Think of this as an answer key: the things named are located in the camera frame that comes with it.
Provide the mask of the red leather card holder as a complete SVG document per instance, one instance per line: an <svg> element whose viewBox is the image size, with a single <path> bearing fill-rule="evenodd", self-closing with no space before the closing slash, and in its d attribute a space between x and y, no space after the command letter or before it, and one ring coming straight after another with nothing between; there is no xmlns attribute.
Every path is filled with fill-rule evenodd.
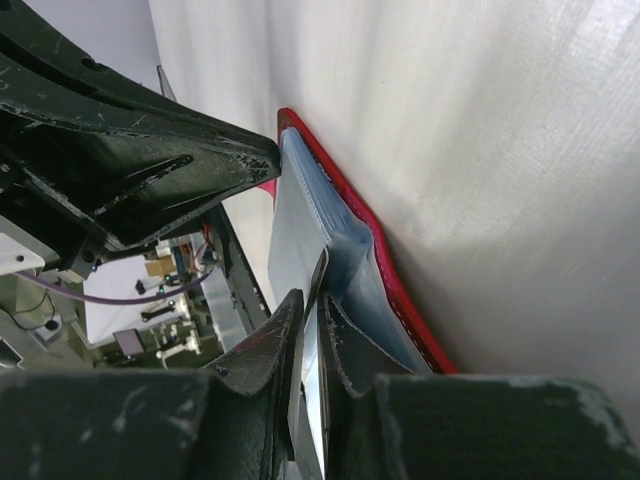
<svg viewBox="0 0 640 480"><path fill-rule="evenodd" d="M277 124L282 168L268 257L276 299L309 289L327 251L326 288L360 330L414 371L456 373L401 281L375 214L293 109L280 109Z"/></svg>

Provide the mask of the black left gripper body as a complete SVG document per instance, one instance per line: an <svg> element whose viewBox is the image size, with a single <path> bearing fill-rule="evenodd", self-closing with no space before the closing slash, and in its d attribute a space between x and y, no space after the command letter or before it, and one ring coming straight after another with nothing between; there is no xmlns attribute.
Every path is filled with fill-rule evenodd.
<svg viewBox="0 0 640 480"><path fill-rule="evenodd" d="M69 271L196 227L230 193L221 125L95 61L23 1L1 5L1 270Z"/></svg>

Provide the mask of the grey credit card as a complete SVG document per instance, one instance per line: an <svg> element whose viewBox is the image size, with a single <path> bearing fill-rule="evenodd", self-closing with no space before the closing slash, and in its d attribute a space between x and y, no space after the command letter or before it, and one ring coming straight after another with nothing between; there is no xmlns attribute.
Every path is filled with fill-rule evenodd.
<svg viewBox="0 0 640 480"><path fill-rule="evenodd" d="M291 385L286 390L286 426L294 462L303 479L325 477L322 440L318 326L315 301L324 275L325 251L309 241L274 242L268 275L274 297L281 302L292 290L302 295L301 318L294 324Z"/></svg>

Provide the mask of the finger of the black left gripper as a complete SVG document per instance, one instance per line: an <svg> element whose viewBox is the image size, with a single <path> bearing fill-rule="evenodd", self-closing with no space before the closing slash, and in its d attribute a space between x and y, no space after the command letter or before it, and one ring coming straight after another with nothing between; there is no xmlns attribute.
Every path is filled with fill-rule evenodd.
<svg viewBox="0 0 640 480"><path fill-rule="evenodd" d="M2 103L2 216L53 250L129 250L280 173L261 135L214 119L135 119L118 131Z"/></svg>

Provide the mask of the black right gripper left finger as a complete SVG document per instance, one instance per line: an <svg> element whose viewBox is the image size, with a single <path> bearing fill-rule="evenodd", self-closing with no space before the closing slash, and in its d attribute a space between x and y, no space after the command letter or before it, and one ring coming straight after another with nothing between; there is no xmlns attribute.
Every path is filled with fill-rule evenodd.
<svg viewBox="0 0 640 480"><path fill-rule="evenodd" d="M1 378L5 479L281 479L300 290L199 369L23 371Z"/></svg>

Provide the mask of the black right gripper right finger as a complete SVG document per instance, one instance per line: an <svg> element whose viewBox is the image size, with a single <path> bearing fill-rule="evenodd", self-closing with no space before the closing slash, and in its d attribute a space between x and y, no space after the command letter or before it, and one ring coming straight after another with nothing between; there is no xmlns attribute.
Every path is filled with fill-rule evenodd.
<svg viewBox="0 0 640 480"><path fill-rule="evenodd" d="M319 298L330 479L635 479L639 452L594 385L418 375Z"/></svg>

